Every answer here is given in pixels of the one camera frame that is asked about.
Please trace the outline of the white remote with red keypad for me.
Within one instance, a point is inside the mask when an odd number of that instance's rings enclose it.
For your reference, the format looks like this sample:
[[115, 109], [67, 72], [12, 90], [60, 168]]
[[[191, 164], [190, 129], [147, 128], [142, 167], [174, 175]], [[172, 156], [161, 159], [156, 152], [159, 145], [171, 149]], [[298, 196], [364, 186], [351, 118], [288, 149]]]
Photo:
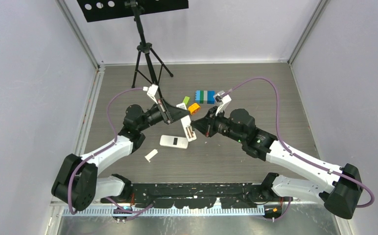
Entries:
[[164, 147], [187, 149], [189, 142], [184, 137], [161, 135], [159, 144]]

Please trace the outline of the long white battery cover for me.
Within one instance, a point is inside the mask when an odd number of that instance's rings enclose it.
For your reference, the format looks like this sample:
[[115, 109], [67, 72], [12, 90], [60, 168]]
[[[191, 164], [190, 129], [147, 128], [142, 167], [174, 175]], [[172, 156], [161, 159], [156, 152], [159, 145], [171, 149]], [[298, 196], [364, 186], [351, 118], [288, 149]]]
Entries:
[[151, 152], [149, 152], [147, 155], [145, 155], [145, 159], [150, 163], [151, 159], [158, 154], [157, 149], [153, 149]]

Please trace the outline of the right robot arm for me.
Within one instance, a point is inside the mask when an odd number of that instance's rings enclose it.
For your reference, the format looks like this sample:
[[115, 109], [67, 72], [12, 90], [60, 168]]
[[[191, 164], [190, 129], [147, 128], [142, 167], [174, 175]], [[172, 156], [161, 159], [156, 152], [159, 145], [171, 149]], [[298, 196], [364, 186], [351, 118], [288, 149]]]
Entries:
[[235, 140], [250, 157], [280, 165], [303, 177], [298, 180], [269, 173], [261, 187], [265, 200], [273, 201], [278, 196], [296, 197], [323, 205], [338, 217], [353, 217], [363, 192], [355, 183], [361, 181], [356, 166], [329, 164], [298, 151], [275, 135], [259, 129], [255, 118], [245, 109], [235, 109], [225, 117], [212, 107], [203, 118], [192, 121], [191, 126], [208, 138], [221, 134]]

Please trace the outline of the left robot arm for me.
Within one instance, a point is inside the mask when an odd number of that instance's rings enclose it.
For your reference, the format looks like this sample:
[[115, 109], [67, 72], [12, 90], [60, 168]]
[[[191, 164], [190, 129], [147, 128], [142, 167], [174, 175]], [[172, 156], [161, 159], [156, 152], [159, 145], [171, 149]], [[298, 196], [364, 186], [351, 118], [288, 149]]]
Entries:
[[182, 107], [159, 99], [150, 109], [144, 111], [140, 105], [127, 107], [122, 129], [100, 148], [77, 156], [69, 154], [63, 160], [51, 188], [51, 194], [67, 203], [71, 212], [86, 209], [92, 201], [113, 196], [121, 203], [132, 195], [130, 181], [113, 174], [99, 178], [99, 174], [119, 159], [137, 151], [145, 140], [143, 130], [159, 123], [171, 124], [190, 115]]

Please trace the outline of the white air conditioner remote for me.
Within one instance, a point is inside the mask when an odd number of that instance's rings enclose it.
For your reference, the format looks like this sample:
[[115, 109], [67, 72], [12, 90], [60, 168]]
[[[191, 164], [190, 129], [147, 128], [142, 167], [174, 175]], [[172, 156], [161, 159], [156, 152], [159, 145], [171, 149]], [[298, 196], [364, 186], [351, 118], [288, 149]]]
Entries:
[[190, 115], [186, 115], [185, 117], [181, 118], [180, 121], [188, 142], [196, 140], [197, 136], [191, 126]]

